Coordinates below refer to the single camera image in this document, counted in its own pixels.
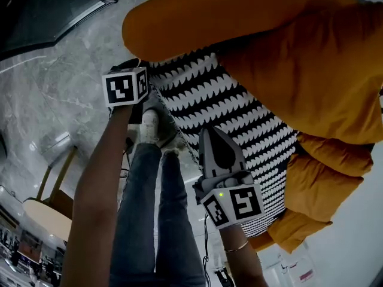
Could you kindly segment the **black glass cabinet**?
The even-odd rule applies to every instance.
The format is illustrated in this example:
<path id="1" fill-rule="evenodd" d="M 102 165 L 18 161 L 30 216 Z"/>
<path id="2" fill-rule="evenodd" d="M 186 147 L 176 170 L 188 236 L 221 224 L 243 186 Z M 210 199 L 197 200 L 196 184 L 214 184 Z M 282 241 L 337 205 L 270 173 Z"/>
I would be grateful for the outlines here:
<path id="1" fill-rule="evenodd" d="M 118 0 L 0 0 L 0 61 L 52 47 Z"/>

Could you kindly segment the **black white patterned blanket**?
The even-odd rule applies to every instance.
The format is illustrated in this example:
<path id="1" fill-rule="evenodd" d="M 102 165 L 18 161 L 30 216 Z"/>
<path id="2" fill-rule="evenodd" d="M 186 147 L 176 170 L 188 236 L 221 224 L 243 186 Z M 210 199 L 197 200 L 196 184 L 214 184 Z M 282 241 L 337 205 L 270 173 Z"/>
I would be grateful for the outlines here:
<path id="1" fill-rule="evenodd" d="M 148 73 L 194 161 L 205 125 L 227 133 L 242 148 L 265 207 L 261 218 L 242 228 L 248 237 L 264 233 L 285 209 L 287 164 L 296 150 L 296 131 L 234 80 L 208 48 L 150 63 Z"/>

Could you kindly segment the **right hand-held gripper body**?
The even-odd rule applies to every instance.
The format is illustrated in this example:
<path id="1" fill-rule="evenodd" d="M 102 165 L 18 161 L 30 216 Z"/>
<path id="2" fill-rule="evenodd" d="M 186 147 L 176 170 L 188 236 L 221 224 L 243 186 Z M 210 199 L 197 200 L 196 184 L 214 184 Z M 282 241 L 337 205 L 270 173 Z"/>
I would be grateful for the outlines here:
<path id="1" fill-rule="evenodd" d="M 217 229 L 243 224 L 265 214 L 260 185 L 249 172 L 201 177 L 193 188 L 197 204 L 205 208 Z"/>

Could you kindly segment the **white shoe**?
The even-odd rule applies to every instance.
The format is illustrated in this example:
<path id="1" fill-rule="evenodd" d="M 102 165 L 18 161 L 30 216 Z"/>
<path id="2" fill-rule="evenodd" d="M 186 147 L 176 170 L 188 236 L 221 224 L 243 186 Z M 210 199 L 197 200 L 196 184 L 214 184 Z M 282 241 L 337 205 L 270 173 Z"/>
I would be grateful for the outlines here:
<path id="1" fill-rule="evenodd" d="M 146 110 L 142 115 L 140 125 L 140 142 L 147 144 L 156 144 L 158 137 L 159 116 L 153 109 Z"/>

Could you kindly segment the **white cabinet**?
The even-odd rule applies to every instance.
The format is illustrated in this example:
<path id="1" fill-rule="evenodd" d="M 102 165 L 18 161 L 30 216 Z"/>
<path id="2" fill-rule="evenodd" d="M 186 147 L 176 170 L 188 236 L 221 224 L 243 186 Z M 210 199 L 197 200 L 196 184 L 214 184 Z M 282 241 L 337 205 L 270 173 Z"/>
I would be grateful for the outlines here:
<path id="1" fill-rule="evenodd" d="M 272 245 L 258 255 L 270 287 L 383 287 L 383 262 L 364 255 L 321 254 L 306 242 L 292 254 Z"/>

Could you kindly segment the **round wooden stool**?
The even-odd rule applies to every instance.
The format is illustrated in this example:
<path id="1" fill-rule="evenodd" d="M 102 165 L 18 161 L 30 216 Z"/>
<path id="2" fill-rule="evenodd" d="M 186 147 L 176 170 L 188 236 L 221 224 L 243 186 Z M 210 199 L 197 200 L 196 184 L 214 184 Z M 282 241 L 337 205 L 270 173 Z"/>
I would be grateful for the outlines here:
<path id="1" fill-rule="evenodd" d="M 53 168 L 52 164 L 45 171 L 37 196 L 35 198 L 30 197 L 22 203 L 23 210 L 30 219 L 63 241 L 68 240 L 71 230 L 74 199 L 60 187 L 77 150 L 76 146 L 70 149 L 48 198 L 43 199 L 42 194 Z"/>

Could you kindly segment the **person's blue jeans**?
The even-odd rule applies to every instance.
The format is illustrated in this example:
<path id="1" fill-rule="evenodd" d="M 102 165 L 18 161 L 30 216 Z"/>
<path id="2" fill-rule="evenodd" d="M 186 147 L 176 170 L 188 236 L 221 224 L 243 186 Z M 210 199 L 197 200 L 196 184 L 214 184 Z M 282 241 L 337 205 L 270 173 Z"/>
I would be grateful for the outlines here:
<path id="1" fill-rule="evenodd" d="M 118 210 L 110 287 L 205 287 L 175 151 L 136 147 Z"/>

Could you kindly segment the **orange sofa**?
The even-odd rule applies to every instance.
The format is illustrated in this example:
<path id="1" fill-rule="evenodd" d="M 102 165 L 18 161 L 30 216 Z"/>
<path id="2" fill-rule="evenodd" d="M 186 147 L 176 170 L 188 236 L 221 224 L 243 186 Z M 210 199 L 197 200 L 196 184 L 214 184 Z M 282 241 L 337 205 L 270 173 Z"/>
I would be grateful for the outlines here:
<path id="1" fill-rule="evenodd" d="M 150 63 L 165 62 L 205 48 L 215 53 L 222 66 L 218 58 L 219 54 L 240 39 L 262 36 L 288 26 L 301 17 L 321 11 L 337 10 L 365 3 L 383 2 L 149 0 L 128 12 L 123 22 L 122 36 L 127 49 L 147 62 L 148 67 Z M 292 129 L 296 131 L 297 136 L 304 133 Z M 309 155 L 300 146 L 297 136 L 296 150 L 293 155 Z M 250 238 L 251 245 L 257 250 L 276 244 L 269 235 L 268 229 Z"/>

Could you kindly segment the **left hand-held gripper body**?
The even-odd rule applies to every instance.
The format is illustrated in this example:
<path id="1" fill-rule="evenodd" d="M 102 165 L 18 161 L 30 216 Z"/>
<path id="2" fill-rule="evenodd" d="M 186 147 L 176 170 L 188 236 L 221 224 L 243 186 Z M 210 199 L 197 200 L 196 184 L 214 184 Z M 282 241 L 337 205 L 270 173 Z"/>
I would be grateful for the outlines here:
<path id="1" fill-rule="evenodd" d="M 149 94 L 147 64 L 140 59 L 131 59 L 102 75 L 105 105 L 110 114 L 116 108 L 131 106 L 130 124 L 140 124 L 143 103 Z"/>

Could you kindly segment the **person's right forearm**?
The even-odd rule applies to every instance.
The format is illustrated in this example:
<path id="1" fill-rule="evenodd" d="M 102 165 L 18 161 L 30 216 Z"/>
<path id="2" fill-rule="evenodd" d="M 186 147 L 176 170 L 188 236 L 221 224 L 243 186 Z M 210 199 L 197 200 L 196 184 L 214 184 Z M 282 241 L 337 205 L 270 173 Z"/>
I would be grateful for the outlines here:
<path id="1" fill-rule="evenodd" d="M 236 287 L 269 287 L 257 252 L 240 225 L 219 230 L 232 278 Z"/>

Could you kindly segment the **person's left forearm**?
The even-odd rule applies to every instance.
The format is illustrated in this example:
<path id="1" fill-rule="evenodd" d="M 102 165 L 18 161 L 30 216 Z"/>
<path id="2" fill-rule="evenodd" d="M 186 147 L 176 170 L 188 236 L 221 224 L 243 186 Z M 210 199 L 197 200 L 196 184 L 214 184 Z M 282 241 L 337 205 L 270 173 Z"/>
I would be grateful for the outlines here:
<path id="1" fill-rule="evenodd" d="M 131 106 L 116 108 L 78 181 L 60 287 L 108 287 Z"/>

